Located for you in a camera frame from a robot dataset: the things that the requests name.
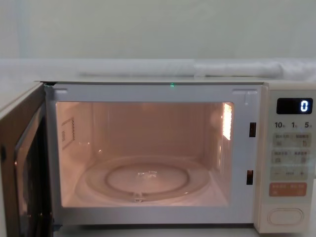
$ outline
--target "white wall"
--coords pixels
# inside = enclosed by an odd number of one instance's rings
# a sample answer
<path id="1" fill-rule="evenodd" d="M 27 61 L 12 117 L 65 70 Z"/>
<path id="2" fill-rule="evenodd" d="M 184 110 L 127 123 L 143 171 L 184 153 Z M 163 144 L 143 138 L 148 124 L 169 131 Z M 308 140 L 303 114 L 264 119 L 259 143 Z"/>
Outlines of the white wall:
<path id="1" fill-rule="evenodd" d="M 315 0 L 17 0 L 23 57 L 316 56 Z"/>
<path id="2" fill-rule="evenodd" d="M 15 0 L 0 0 L 0 58 L 19 55 Z"/>

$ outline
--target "microwave oven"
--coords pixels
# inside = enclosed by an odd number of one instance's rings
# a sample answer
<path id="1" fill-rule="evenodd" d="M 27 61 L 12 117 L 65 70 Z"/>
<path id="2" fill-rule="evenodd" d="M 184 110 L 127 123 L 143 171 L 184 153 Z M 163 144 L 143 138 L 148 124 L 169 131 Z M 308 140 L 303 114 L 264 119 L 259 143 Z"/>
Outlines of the microwave oven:
<path id="1" fill-rule="evenodd" d="M 37 82 L 0 117 L 7 236 L 63 225 L 303 232 L 315 99 L 314 82 L 251 77 Z"/>

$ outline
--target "number 0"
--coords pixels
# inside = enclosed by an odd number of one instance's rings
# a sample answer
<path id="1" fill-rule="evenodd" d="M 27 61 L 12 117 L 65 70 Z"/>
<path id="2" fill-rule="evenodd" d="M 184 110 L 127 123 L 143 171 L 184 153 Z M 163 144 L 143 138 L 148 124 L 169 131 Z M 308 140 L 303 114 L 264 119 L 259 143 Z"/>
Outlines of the number 0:
<path id="1" fill-rule="evenodd" d="M 308 110 L 308 101 L 302 100 L 301 101 L 301 111 L 306 112 Z"/>

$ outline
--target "microwave door frame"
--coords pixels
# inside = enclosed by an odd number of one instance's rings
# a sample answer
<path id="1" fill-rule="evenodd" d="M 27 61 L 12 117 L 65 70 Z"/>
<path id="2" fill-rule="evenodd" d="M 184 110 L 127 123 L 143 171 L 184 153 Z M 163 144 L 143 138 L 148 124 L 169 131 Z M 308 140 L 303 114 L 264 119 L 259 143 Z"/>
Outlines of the microwave door frame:
<path id="1" fill-rule="evenodd" d="M 45 158 L 46 149 L 46 126 L 45 126 L 45 92 L 43 85 L 38 86 L 18 103 L 7 115 L 0 120 L 0 149 L 1 149 L 1 178 L 3 204 L 5 213 L 6 233 L 10 237 L 21 236 L 21 222 L 19 214 L 19 190 L 17 180 L 18 161 L 28 159 L 30 165 L 37 158 Z M 30 177 L 31 172 L 27 169 L 26 176 Z M 39 213 L 40 217 L 34 224 L 36 235 L 42 235 L 44 227 L 48 231 L 50 215 Z"/>

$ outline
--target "orange button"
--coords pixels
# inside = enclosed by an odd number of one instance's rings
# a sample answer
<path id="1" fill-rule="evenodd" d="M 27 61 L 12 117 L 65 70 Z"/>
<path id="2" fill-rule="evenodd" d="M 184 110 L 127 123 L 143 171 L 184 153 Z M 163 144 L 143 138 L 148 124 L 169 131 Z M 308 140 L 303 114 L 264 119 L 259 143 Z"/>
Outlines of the orange button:
<path id="1" fill-rule="evenodd" d="M 307 183 L 270 183 L 271 197 L 303 197 L 306 195 Z"/>

